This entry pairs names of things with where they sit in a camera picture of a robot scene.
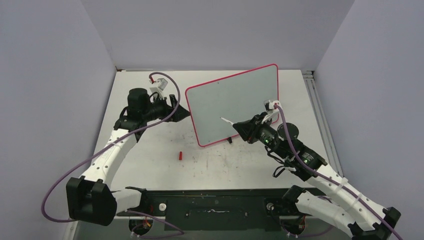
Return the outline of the pink framed whiteboard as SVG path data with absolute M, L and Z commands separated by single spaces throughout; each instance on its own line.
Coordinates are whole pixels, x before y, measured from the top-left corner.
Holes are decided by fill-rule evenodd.
M 279 70 L 268 64 L 231 74 L 185 90 L 197 144 L 207 147 L 237 136 L 233 123 L 250 120 L 266 110 L 264 102 L 279 99 Z

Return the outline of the white red marker pen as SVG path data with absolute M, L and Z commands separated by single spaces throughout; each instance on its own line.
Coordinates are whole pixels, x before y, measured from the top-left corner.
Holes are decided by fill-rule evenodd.
M 227 124 L 229 124 L 230 126 L 233 126 L 233 124 L 234 124 L 232 121 L 230 121 L 230 120 L 228 120 L 224 117 L 220 117 L 220 119 L 223 120 L 224 122 L 226 122 Z

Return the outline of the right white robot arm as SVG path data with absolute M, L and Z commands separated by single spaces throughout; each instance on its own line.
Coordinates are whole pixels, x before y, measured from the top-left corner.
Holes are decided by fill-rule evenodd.
M 274 129 L 270 123 L 262 113 L 232 127 L 243 141 L 262 143 L 267 155 L 280 163 L 280 169 L 290 171 L 330 199 L 294 185 L 282 197 L 287 213 L 316 217 L 353 240 L 387 240 L 396 233 L 401 216 L 396 208 L 375 203 L 351 186 L 323 157 L 298 140 L 299 129 L 294 124 L 282 123 Z

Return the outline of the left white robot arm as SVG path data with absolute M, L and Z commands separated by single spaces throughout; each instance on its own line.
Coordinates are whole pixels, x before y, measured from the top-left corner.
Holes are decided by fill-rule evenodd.
M 110 185 L 123 160 L 146 131 L 148 122 L 177 123 L 189 116 L 190 112 L 179 105 L 173 94 L 153 97 L 144 88 L 131 89 L 105 151 L 94 157 L 80 177 L 72 177 L 66 184 L 70 218 L 108 226 L 118 213 L 128 209 L 138 216 L 144 215 L 149 210 L 149 201 L 142 197 L 143 189 L 111 190 Z

